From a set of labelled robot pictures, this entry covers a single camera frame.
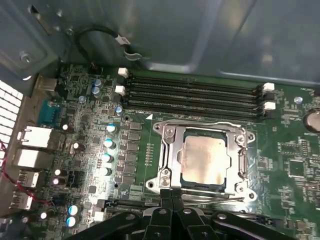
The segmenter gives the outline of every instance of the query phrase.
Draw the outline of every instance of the green circuit board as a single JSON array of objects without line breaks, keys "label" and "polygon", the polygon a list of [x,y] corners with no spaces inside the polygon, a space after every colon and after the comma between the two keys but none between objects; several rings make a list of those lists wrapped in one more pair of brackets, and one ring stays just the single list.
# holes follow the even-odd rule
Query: green circuit board
[{"label": "green circuit board", "polygon": [[[121,199],[138,201],[156,206],[159,196],[145,187],[145,182],[157,175],[161,136],[152,130],[156,122],[180,119],[204,123],[216,123],[221,119],[186,116],[183,114],[167,114],[148,110],[126,110],[124,114],[115,114],[116,104],[111,101],[115,89],[115,81],[119,78],[117,69],[104,68],[101,75],[87,73],[84,66],[69,65],[62,70],[69,90],[67,100],[56,103],[59,117],[50,127],[61,128],[63,124],[71,124],[74,134],[69,134],[66,148],[57,153],[52,169],[80,171],[79,187],[49,186],[45,197],[54,194],[67,194],[67,205],[58,207],[58,216],[49,220],[32,224],[39,239],[65,239],[95,224],[95,206],[98,200]],[[132,71],[136,76],[181,80],[185,75],[151,71]],[[231,86],[256,87],[258,83],[232,79],[192,76],[195,81]],[[92,81],[103,82],[102,96],[95,98],[91,94]],[[85,96],[86,102],[79,103],[79,96]],[[302,103],[295,103],[295,97],[301,97]],[[319,134],[308,131],[303,117],[311,109],[318,108],[320,97],[314,97],[310,88],[275,85],[276,117],[261,122],[228,120],[241,124],[256,135],[256,141],[248,149],[248,178],[251,188],[258,199],[248,204],[220,204],[200,206],[230,210],[234,212],[263,214],[290,222],[290,227],[277,229],[297,239],[315,239],[320,237],[320,138]],[[113,123],[117,127],[114,134],[107,133],[107,125]],[[131,123],[140,127],[130,129]],[[106,152],[104,140],[112,138],[117,146],[109,151],[114,161],[107,166],[112,169],[110,176],[99,176],[101,155]],[[70,145],[74,141],[85,144],[84,152],[70,154]],[[127,154],[126,144],[136,143],[138,149],[133,151],[130,170],[122,167],[121,156]],[[48,176],[50,185],[53,172]],[[90,193],[90,186],[95,186]],[[68,206],[79,204],[82,211],[79,223],[72,228],[66,227]],[[112,214],[104,212],[104,219]]]}]

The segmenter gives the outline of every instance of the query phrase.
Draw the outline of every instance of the white connector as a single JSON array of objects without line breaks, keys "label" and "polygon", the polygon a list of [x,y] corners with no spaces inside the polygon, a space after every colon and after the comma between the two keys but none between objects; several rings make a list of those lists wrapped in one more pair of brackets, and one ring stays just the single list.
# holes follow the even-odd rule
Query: white connector
[{"label": "white connector", "polygon": [[265,111],[270,111],[270,110],[275,110],[276,109],[276,103],[273,101],[266,101],[263,104],[263,110]]},{"label": "white connector", "polygon": [[103,211],[96,211],[94,213],[94,221],[95,222],[103,222],[105,217],[105,213]]},{"label": "white connector", "polygon": [[272,82],[267,82],[267,83],[263,84],[262,90],[264,92],[272,92],[275,90],[275,84]]},{"label": "white connector", "polygon": [[125,68],[125,67],[119,67],[119,69],[118,69],[118,74],[119,74],[120,76],[126,78],[126,79],[127,79],[128,76],[129,76],[128,69]]},{"label": "white connector", "polygon": [[126,95],[126,89],[124,86],[118,85],[115,86],[115,90],[114,90],[117,94],[120,94],[121,96]]}]

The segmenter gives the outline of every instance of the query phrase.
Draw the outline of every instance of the red wire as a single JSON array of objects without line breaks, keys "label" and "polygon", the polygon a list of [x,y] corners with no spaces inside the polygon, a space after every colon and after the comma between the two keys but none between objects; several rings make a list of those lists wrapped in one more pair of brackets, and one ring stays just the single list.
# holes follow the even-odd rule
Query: red wire
[{"label": "red wire", "polygon": [[27,189],[25,189],[20,183],[18,183],[17,181],[13,180],[7,173],[5,170],[5,166],[6,166],[6,160],[7,160],[7,148],[4,144],[3,141],[0,140],[0,144],[1,144],[1,150],[4,152],[4,158],[3,158],[3,162],[2,162],[2,168],[0,170],[0,172],[2,172],[2,175],[8,179],[12,184],[14,184],[21,192],[24,192],[25,194],[27,194],[29,197],[32,198],[33,201],[42,203],[42,204],[46,204],[46,205],[51,205],[50,201],[46,201],[46,200],[42,200],[42,199],[38,199],[35,197],[35,195],[28,191]]}]

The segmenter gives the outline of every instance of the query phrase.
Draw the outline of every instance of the cpu socket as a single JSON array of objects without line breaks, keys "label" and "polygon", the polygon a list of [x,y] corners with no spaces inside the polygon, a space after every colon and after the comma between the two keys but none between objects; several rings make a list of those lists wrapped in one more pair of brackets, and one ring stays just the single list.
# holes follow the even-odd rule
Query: cpu socket
[{"label": "cpu socket", "polygon": [[157,122],[153,130],[161,135],[161,151],[157,176],[146,182],[150,191],[181,189],[186,201],[257,199],[248,180],[252,132],[229,122],[183,120]]}]

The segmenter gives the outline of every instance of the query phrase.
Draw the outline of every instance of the black cable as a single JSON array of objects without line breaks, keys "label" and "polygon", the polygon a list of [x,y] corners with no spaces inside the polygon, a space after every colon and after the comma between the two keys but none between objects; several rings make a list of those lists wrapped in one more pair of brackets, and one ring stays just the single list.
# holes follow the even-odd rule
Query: black cable
[{"label": "black cable", "polygon": [[[108,27],[105,27],[105,26],[88,26],[88,27],[85,27],[83,28],[82,30],[76,32],[74,34],[74,43],[75,43],[75,46],[77,48],[77,50],[79,51],[79,53],[88,61],[91,63],[92,66],[95,66],[95,64],[93,63],[93,61],[91,61],[91,58],[88,54],[88,52],[85,50],[85,48],[81,45],[80,43],[80,40],[81,40],[81,37],[86,34],[86,33],[90,33],[90,32],[101,32],[101,33],[105,33],[105,34],[108,34],[109,36],[113,37],[114,39],[116,39],[119,34],[108,28]],[[122,44],[121,47],[124,49],[124,51],[128,54],[133,54],[132,50],[131,50],[131,47],[129,44]]]}]

